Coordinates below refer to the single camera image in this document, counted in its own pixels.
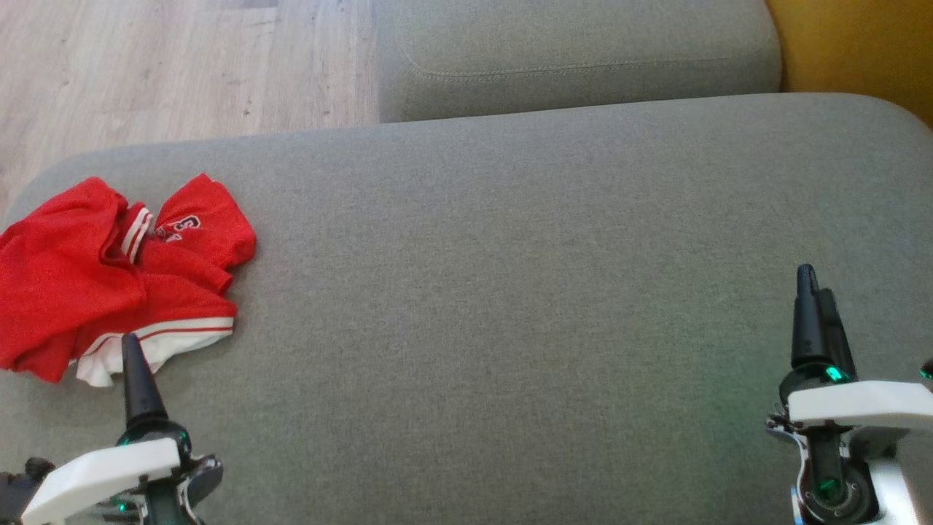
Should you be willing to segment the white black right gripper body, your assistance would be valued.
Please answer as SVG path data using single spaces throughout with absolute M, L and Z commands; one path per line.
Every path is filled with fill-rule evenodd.
M 789 373 L 779 395 L 787 421 L 799 428 L 933 431 L 933 392 L 920 383 L 856 380 L 840 367 L 814 362 Z

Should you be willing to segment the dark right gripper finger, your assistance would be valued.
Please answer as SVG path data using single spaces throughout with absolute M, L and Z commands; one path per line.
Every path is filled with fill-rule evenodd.
M 820 305 L 820 288 L 812 265 L 797 267 L 796 298 L 791 339 L 791 368 L 830 363 Z
M 849 378 L 856 378 L 856 365 L 854 365 L 835 295 L 831 289 L 819 290 L 819 307 L 827 355 L 833 365 Z

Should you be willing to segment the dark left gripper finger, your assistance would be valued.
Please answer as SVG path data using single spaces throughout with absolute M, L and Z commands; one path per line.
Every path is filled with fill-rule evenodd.
M 135 333 L 121 338 L 126 431 L 151 421 L 167 421 L 168 412 Z

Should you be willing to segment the grey sofa back cushion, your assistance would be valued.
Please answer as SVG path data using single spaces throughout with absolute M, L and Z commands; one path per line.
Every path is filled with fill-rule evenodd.
M 378 0 L 384 123 L 774 93 L 765 0 Z

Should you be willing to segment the red basketball jersey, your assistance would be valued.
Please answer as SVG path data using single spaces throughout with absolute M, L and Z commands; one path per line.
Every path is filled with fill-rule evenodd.
M 0 233 L 0 370 L 112 386 L 127 333 L 152 371 L 230 336 L 226 295 L 144 269 L 159 212 L 90 177 Z

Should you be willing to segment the grey sofa seat cushion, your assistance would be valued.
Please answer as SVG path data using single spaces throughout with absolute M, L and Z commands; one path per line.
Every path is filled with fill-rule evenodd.
M 257 233 L 233 335 L 156 379 L 224 463 L 207 525 L 793 525 L 765 431 L 797 266 L 861 378 L 933 358 L 933 130 L 759 94 L 123 147 L 62 162 L 160 206 L 204 172 Z

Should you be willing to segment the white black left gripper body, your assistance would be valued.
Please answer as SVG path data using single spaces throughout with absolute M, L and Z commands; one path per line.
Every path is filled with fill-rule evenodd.
M 192 451 L 173 421 L 140 421 L 117 445 L 51 470 L 21 510 L 21 525 L 66 525 L 81 514 L 120 525 L 206 525 L 195 508 L 217 488 L 224 465 Z

